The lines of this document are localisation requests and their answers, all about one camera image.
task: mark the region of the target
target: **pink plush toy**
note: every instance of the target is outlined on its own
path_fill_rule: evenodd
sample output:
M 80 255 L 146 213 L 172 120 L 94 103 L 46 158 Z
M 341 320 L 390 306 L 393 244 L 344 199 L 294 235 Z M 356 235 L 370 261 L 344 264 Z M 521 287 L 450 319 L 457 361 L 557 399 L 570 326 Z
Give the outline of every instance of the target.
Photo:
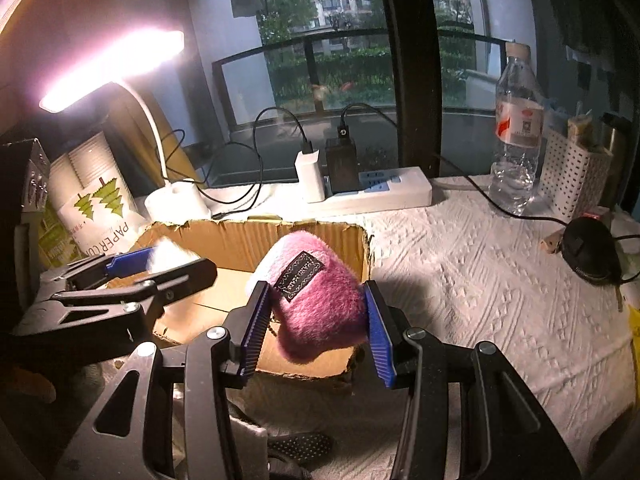
M 353 273 L 320 238 L 296 231 L 269 250 L 246 286 L 272 286 L 271 308 L 281 323 L 278 346 L 293 363 L 348 348 L 367 338 L 367 310 Z

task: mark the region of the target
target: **screw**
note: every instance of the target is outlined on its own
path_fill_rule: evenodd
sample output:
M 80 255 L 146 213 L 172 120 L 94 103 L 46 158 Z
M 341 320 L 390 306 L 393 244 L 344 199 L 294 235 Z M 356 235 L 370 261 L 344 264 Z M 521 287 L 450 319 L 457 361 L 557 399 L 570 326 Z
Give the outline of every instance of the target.
M 137 349 L 138 355 L 141 357 L 149 357 L 156 352 L 156 345 L 151 341 L 140 343 Z
M 479 345 L 478 345 L 478 350 L 481 351 L 483 354 L 485 355 L 492 355 L 495 354 L 495 351 L 497 350 L 495 345 L 489 341 L 482 341 Z
M 226 330 L 221 326 L 215 326 L 207 330 L 207 337 L 209 339 L 222 339 L 226 334 Z
M 140 304 L 135 302 L 135 301 L 131 301 L 130 303 L 125 303 L 124 304 L 124 311 L 125 312 L 135 312 L 137 309 L 140 308 Z
M 411 328 L 407 329 L 405 333 L 409 339 L 413 339 L 414 341 L 418 339 L 424 339 L 427 335 L 425 329 L 419 328 L 417 326 L 412 326 Z

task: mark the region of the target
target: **power strip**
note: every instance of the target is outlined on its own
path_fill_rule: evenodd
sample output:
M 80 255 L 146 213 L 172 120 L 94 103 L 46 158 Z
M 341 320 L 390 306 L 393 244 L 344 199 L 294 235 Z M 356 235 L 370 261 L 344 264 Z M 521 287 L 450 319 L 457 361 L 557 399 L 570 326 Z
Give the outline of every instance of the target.
M 323 202 L 306 204 L 311 216 L 373 213 L 431 205 L 431 183 L 420 168 L 365 171 L 359 175 L 361 191 L 331 194 L 328 180 Z

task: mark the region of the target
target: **plastic water bottle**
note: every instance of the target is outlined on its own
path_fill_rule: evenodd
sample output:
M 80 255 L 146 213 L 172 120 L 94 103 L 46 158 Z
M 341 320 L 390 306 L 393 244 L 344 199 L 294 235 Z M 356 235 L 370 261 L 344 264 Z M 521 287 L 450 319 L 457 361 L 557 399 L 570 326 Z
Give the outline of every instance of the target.
M 531 69 L 531 49 L 507 43 L 507 67 L 495 88 L 497 147 L 489 196 L 522 214 L 533 192 L 544 123 L 544 96 Z

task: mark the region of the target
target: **desk lamp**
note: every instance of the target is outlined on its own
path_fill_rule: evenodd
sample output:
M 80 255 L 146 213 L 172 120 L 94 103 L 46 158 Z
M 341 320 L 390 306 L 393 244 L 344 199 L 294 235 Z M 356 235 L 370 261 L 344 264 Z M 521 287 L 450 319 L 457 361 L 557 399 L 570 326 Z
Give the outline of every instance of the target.
M 40 101 L 40 107 L 58 113 L 107 83 L 120 85 L 140 104 L 151 125 L 158 145 L 162 178 L 169 186 L 158 126 L 142 97 L 125 78 L 151 72 L 183 49 L 184 34 L 179 30 L 144 28 L 127 34 L 97 55 L 77 63 L 49 89 Z

